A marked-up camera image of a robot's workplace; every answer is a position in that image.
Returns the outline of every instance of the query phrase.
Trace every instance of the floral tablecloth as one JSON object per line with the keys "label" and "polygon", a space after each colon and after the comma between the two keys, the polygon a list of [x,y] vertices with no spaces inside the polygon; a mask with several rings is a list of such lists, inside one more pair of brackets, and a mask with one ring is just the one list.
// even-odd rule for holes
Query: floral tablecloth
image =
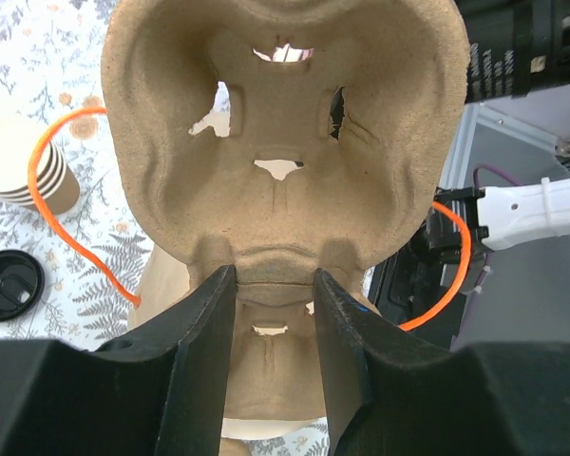
{"label": "floral tablecloth", "polygon": [[[19,112],[43,124],[83,105],[103,103],[100,57],[116,0],[0,0],[0,114]],[[229,107],[224,87],[216,109]],[[135,289],[152,242],[131,215],[106,118],[81,119],[56,140],[82,195],[60,216],[128,290]],[[88,350],[126,331],[128,303],[105,277],[48,229],[39,214],[0,202],[0,250],[22,249],[47,274],[42,302],[8,323],[0,338],[56,337]],[[255,455],[327,454],[325,420],[270,441]]]}

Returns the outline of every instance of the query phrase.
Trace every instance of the black camera lens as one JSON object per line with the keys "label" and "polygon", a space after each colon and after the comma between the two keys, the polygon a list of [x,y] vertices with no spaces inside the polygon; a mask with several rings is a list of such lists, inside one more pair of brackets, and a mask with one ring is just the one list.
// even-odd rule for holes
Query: black camera lens
{"label": "black camera lens", "polygon": [[457,0],[471,44],[468,103],[570,84],[570,0]]}

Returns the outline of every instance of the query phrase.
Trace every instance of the orange cable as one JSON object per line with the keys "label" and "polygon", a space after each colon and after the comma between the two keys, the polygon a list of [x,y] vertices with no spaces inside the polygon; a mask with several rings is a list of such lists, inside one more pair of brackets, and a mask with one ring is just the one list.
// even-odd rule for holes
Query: orange cable
{"label": "orange cable", "polygon": [[128,292],[121,282],[114,276],[114,274],[109,270],[109,268],[93,253],[89,252],[85,247],[80,245],[76,239],[70,236],[63,226],[57,221],[55,216],[52,215],[50,209],[48,208],[47,202],[40,194],[38,190],[38,165],[42,159],[45,149],[55,137],[55,135],[61,130],[61,128],[73,119],[77,119],[82,116],[88,116],[92,114],[107,114],[107,110],[103,106],[93,106],[93,107],[83,107],[75,111],[66,114],[57,122],[53,123],[44,135],[40,138],[34,150],[29,158],[28,163],[28,188],[31,193],[31,197],[38,208],[38,211],[47,221],[48,226],[61,238],[66,244],[68,244],[72,249],[78,252],[80,255],[88,259],[97,268],[99,268],[112,282],[116,289],[123,295],[126,299],[131,301],[135,308],[140,307],[140,297]]}
{"label": "orange cable", "polygon": [[447,290],[446,294],[444,294],[443,297],[437,301],[437,304],[431,307],[426,313],[420,315],[417,318],[414,318],[413,320],[399,325],[399,328],[401,328],[403,331],[415,330],[419,326],[427,323],[431,318],[435,317],[440,311],[446,308],[447,304],[450,303],[450,301],[463,286],[463,282],[465,281],[466,277],[466,271],[468,270],[468,265],[471,262],[471,233],[468,230],[465,221],[458,214],[450,211],[447,207],[439,202],[433,202],[433,209],[441,212],[444,216],[458,225],[461,238],[463,240],[463,251],[460,257],[460,264],[458,266],[456,277],[454,277],[454,281],[452,282],[451,287],[449,287],[449,290]]}

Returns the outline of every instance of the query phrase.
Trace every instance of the black device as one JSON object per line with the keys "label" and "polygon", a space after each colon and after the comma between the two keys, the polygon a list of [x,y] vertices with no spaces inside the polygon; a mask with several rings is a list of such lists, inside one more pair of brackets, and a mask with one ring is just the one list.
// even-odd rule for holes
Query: black device
{"label": "black device", "polygon": [[0,456],[217,455],[236,295],[222,267],[95,352],[0,340]]}
{"label": "black device", "polygon": [[[489,236],[489,231],[480,225],[477,212],[477,200],[483,196],[482,190],[473,187],[438,189],[434,196],[435,201],[465,221],[471,234],[471,261],[475,262],[483,261],[488,253],[482,239]],[[431,209],[411,240],[375,267],[368,299],[394,325],[426,313],[446,293],[448,286],[442,285],[444,265],[458,264],[461,250],[456,223]],[[449,349],[452,337],[458,335],[465,305],[466,296],[457,294],[414,334]]]}
{"label": "black device", "polygon": [[468,103],[570,84],[570,0],[456,0],[471,44]]}

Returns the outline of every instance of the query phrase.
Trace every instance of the paper cup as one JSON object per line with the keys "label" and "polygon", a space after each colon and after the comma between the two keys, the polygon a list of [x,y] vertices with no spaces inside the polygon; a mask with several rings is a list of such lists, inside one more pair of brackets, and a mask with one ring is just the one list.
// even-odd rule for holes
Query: paper cup
{"label": "paper cup", "polygon": [[[56,164],[47,173],[45,181],[39,183],[38,191],[41,195],[46,195],[49,190],[55,187],[55,185],[63,180],[64,174],[66,173],[66,163],[61,157],[57,157]],[[31,193],[26,187],[24,190],[18,191],[11,194],[0,194],[0,199],[18,202],[21,200],[31,200]]]}
{"label": "paper cup", "polygon": [[[35,210],[28,163],[45,130],[23,116],[0,117],[0,200]],[[48,208],[55,215],[67,212],[80,197],[80,185],[54,143],[47,146],[38,169],[38,191]]]}
{"label": "paper cup", "polygon": [[[59,175],[63,173],[64,158],[63,155],[55,150],[56,148],[53,144],[49,145],[50,149],[48,154],[48,164],[45,170],[38,177],[38,189],[42,193],[45,188],[54,184],[58,179]],[[18,199],[22,197],[29,196],[29,189],[26,185],[25,187],[19,188],[12,192],[0,192],[0,198],[3,200]]]}

